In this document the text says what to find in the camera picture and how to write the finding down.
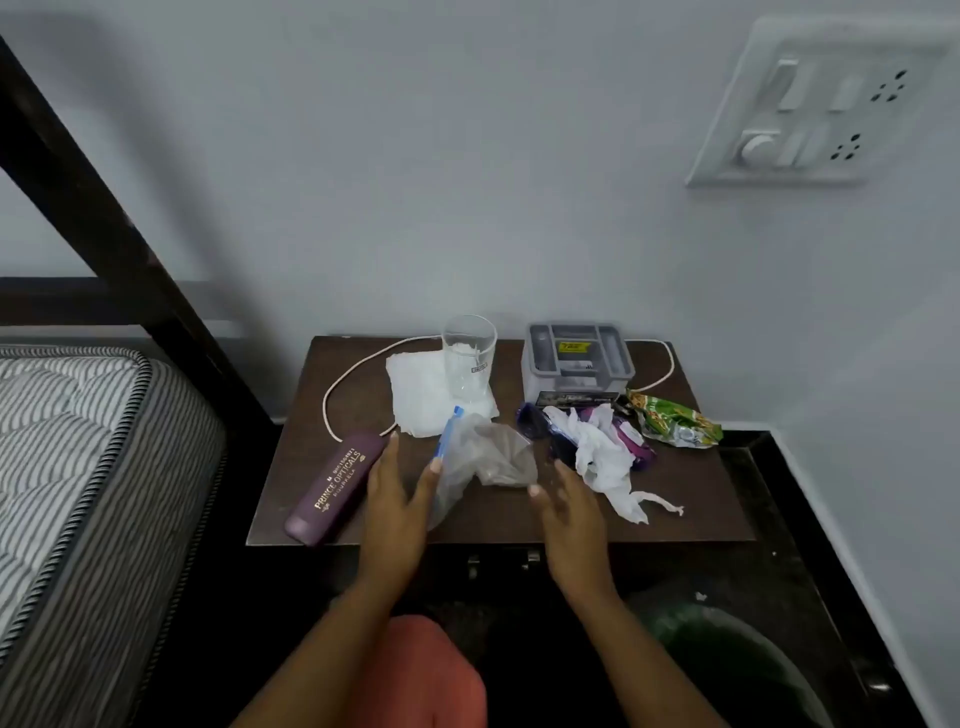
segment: purple eyeglass case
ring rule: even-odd
[[[287,535],[307,546],[322,541],[363,493],[370,468],[386,447],[387,438],[373,432],[354,432],[345,437],[290,512],[283,525]]]

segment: white napkin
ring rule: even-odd
[[[594,407],[590,419],[582,422],[577,410],[565,415],[557,407],[544,407],[543,414],[577,444],[577,474],[591,490],[602,493],[620,518],[631,523],[649,523],[640,503],[652,500],[671,513],[684,514],[684,507],[673,505],[660,496],[630,488],[630,467],[634,457],[620,442],[613,428],[613,411],[608,404]]]
[[[443,350],[395,353],[387,357],[386,367],[394,391],[394,419],[401,431],[414,437],[439,435],[458,405],[466,413],[476,412],[491,419],[500,414],[490,385],[479,401],[464,402],[450,396]]]

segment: person's left hand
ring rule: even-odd
[[[410,501],[400,481],[396,454],[400,438],[390,442],[370,471],[367,517],[360,545],[358,581],[366,581],[396,601],[417,570],[426,544],[426,524],[440,479],[441,460],[434,458],[417,483]]]

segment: glass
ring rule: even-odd
[[[485,398],[493,368],[496,327],[476,314],[456,316],[446,322],[443,339],[450,396],[465,402]]]

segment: yellow label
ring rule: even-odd
[[[560,353],[587,353],[590,349],[589,341],[558,341],[557,351]]]

